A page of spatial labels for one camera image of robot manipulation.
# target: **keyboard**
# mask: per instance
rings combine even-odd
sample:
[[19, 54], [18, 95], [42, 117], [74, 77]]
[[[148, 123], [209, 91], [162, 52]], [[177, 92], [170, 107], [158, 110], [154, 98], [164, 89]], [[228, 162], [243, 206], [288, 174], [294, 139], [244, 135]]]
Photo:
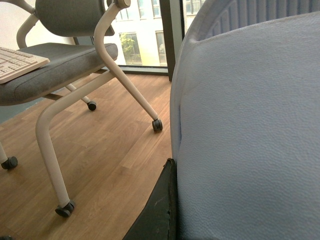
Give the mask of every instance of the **keyboard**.
[[0, 84], [16, 79], [49, 62], [46, 57], [0, 47]]

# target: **metal tube frame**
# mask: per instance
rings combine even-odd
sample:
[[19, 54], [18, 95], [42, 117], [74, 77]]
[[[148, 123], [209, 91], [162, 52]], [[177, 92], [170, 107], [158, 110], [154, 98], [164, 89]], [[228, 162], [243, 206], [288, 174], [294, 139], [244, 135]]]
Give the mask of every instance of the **metal tube frame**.
[[[9, 2], [15, 4], [23, 9], [30, 10], [26, 6], [27, 3], [24, 0], [0, 0], [0, 2]], [[92, 79], [88, 83], [85, 83], [79, 88], [75, 88], [73, 85], [69, 84], [66, 86], [70, 90], [65, 96], [58, 96], [55, 94], [49, 94], [47, 98], [55, 100], [51, 105], [46, 107], [40, 114], [35, 127], [36, 139], [42, 154], [51, 184], [55, 190], [56, 196], [58, 198], [59, 206], [64, 208], [70, 202], [68, 192], [63, 180], [63, 176], [59, 167], [57, 156], [53, 147], [53, 143], [50, 137], [49, 128], [50, 122], [55, 115], [68, 108], [78, 100], [82, 99], [84, 102], [89, 102], [90, 100], [86, 97], [89, 93], [93, 92], [97, 88], [106, 84], [108, 81], [116, 77], [121, 84], [128, 90], [128, 92], [134, 97], [134, 99], [143, 107], [143, 109], [152, 117], [153, 120], [158, 119], [158, 114], [150, 106], [143, 95], [137, 90], [133, 83], [129, 80], [126, 74], [120, 69], [120, 67], [115, 63], [115, 61], [110, 57], [106, 51], [104, 45], [104, 36], [107, 29], [111, 26], [112, 21], [116, 18], [116, 15], [120, 10], [129, 7], [131, 4], [130, 0], [114, 0], [107, 11], [104, 13], [100, 21], [98, 22], [95, 32], [94, 32], [94, 46], [95, 49], [105, 63], [109, 71], [102, 73], [96, 78]], [[31, 16], [26, 20], [26, 22], [21, 26], [17, 33], [17, 40], [19, 47], [26, 47], [25, 38], [31, 28], [38, 21], [35, 15], [35, 10], [32, 8], [30, 12]], [[7, 160], [7, 156], [0, 143], [0, 161]]]

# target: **white wall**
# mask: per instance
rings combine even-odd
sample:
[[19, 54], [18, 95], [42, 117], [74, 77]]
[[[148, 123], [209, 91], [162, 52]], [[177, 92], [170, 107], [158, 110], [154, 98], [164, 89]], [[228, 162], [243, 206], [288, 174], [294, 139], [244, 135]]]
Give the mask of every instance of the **white wall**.
[[[25, 0], [31, 6], [35, 6], [36, 0]], [[16, 33], [22, 23], [29, 17], [25, 10], [7, 2], [0, 2], [0, 46], [9, 49], [18, 49]], [[70, 37], [61, 37], [50, 33], [38, 21], [30, 33], [26, 36], [26, 45], [33, 46], [40, 43], [67, 43], [74, 44]]]

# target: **caster wheel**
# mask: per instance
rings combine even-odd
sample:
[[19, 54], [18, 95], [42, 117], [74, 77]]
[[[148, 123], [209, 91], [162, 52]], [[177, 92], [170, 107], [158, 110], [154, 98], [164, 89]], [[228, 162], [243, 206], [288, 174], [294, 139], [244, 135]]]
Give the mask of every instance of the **caster wheel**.
[[75, 202], [70, 200], [70, 202], [65, 207], [57, 206], [55, 212], [61, 217], [68, 218], [74, 211], [75, 206]]
[[160, 119], [156, 119], [154, 121], [152, 121], [152, 127], [153, 127], [153, 131], [156, 132], [160, 132], [162, 130], [162, 122]]
[[15, 156], [8, 157], [7, 161], [1, 164], [3, 169], [14, 169], [18, 165], [18, 159]]
[[15, 240], [12, 236], [0, 236], [0, 240]]
[[87, 103], [87, 105], [88, 105], [88, 108], [89, 108], [91, 111], [94, 111], [94, 110], [96, 110], [96, 108], [97, 108], [97, 104], [96, 104], [95, 101], [90, 101], [90, 102]]

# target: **building window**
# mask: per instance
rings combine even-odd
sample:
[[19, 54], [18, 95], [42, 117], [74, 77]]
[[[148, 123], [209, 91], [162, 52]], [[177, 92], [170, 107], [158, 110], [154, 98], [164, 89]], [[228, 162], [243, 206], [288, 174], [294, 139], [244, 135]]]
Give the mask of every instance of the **building window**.
[[115, 18], [117, 21], [126, 21], [126, 20], [133, 20], [135, 19], [135, 13], [133, 9], [128, 7], [122, 9]]
[[158, 46], [160, 65], [167, 65], [164, 33], [163, 32], [156, 32], [155, 36], [156, 36], [156, 43]]
[[138, 0], [138, 8], [139, 8], [139, 13], [140, 13], [140, 18], [141, 19], [146, 19], [147, 18], [145, 1], [146, 0]]
[[205, 0], [185, 0], [186, 15], [195, 15]]
[[141, 65], [141, 55], [135, 33], [121, 33], [120, 41], [123, 50], [125, 63], [127, 65]]
[[153, 8], [153, 16], [155, 18], [161, 18], [159, 0], [152, 0], [152, 8]]

